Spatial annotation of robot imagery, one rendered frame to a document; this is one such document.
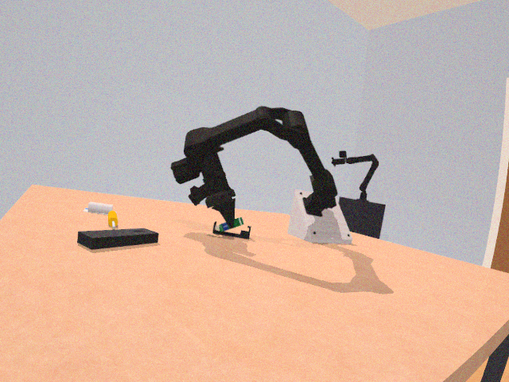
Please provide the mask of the yellow-handled screwdriver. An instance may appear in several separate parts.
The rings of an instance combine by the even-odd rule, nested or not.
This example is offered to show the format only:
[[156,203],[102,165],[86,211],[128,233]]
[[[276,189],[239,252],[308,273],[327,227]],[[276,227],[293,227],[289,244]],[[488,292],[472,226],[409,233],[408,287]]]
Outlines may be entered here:
[[118,217],[115,211],[110,211],[108,213],[108,224],[115,229],[115,226],[118,224]]

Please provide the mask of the green cylindrical battery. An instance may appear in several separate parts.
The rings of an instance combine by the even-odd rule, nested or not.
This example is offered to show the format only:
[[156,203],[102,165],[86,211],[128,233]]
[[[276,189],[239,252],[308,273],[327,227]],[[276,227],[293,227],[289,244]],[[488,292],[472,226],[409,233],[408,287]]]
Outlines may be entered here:
[[[243,220],[243,218],[242,218],[242,217],[237,218],[237,219],[234,219],[234,227],[233,227],[233,228],[237,228],[237,227],[239,227],[239,226],[241,226],[241,225],[244,225],[244,223],[243,223],[243,222],[244,222],[244,220]],[[227,225],[227,223],[226,223],[226,222],[225,222],[225,223],[222,223],[222,224],[219,224],[218,226],[219,226],[219,230],[220,230],[221,232],[225,232],[225,231],[227,231],[227,230],[232,229],[232,228],[229,228],[229,227],[228,227],[228,225]]]

